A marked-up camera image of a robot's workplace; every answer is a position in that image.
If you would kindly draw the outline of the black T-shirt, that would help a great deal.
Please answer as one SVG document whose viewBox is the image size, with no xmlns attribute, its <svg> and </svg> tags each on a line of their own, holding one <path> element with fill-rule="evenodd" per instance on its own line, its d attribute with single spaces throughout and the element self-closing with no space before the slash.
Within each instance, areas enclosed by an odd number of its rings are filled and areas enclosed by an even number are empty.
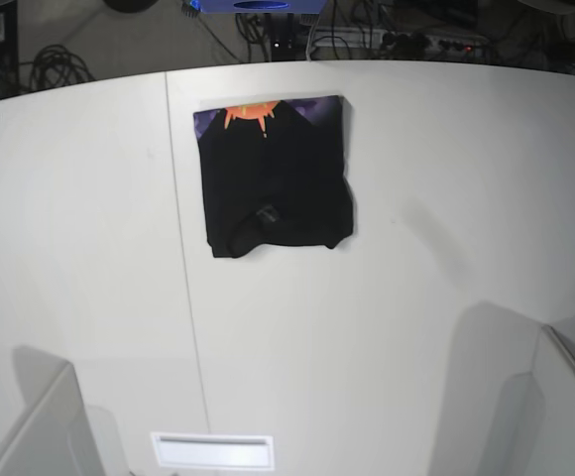
<svg viewBox="0 0 575 476">
<path fill-rule="evenodd" d="M 261 245 L 333 249 L 353 234 L 342 97 L 215 108 L 193 120 L 214 257 Z"/>
</svg>

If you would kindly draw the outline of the white power strip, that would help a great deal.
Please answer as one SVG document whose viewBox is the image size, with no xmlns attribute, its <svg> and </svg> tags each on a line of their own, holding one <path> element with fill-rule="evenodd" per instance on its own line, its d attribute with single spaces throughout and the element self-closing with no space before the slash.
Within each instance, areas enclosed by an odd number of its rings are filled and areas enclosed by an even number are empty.
<svg viewBox="0 0 575 476">
<path fill-rule="evenodd" d="M 385 29 L 360 29 L 340 27 L 332 31 L 323 27 L 314 34 L 313 44 L 320 48 L 392 49 L 396 46 L 423 47 L 427 53 L 478 53 L 487 40 L 480 36 L 460 35 L 440 30 L 388 31 Z"/>
</svg>

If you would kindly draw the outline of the black device with lights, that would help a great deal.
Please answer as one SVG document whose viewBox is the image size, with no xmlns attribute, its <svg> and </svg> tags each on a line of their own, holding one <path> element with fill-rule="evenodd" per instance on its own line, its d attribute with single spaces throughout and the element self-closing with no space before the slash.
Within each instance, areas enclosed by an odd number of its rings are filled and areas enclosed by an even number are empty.
<svg viewBox="0 0 575 476">
<path fill-rule="evenodd" d="M 264 17 L 271 52 L 276 54 L 279 50 L 290 49 L 295 36 L 295 14 L 266 13 Z"/>
</svg>

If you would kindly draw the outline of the blue box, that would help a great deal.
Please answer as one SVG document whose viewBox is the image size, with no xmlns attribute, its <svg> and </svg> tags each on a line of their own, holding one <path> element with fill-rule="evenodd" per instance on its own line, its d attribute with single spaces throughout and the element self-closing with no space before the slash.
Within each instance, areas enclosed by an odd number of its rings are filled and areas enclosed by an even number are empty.
<svg viewBox="0 0 575 476">
<path fill-rule="evenodd" d="M 326 0 L 191 0 L 191 7 L 206 14 L 270 13 L 319 14 Z"/>
</svg>

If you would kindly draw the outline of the white left side panel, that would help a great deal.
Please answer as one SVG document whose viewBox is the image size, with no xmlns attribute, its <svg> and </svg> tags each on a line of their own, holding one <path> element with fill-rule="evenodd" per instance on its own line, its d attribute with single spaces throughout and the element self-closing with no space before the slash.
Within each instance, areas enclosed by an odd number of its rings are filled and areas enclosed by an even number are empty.
<svg viewBox="0 0 575 476">
<path fill-rule="evenodd" d="M 63 361 L 0 441 L 0 475 L 103 475 L 73 366 Z"/>
</svg>

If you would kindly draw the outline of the white panel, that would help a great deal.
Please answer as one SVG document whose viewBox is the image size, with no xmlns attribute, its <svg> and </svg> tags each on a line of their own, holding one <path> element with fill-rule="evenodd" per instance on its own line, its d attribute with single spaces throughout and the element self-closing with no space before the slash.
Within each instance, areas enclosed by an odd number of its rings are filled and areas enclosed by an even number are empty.
<svg viewBox="0 0 575 476">
<path fill-rule="evenodd" d="M 63 361 L 0 441 L 0 475 L 103 475 L 73 366 Z"/>
<path fill-rule="evenodd" d="M 575 475 L 575 359 L 553 328 L 502 388 L 487 449 L 496 475 Z"/>
</svg>

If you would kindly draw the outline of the white right side panel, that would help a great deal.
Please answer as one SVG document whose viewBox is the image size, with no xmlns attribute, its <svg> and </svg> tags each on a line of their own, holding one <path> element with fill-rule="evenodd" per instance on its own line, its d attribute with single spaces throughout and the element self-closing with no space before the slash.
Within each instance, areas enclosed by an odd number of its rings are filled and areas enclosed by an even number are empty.
<svg viewBox="0 0 575 476">
<path fill-rule="evenodd" d="M 502 388 L 487 449 L 496 475 L 575 475 L 575 359 L 553 328 Z"/>
</svg>

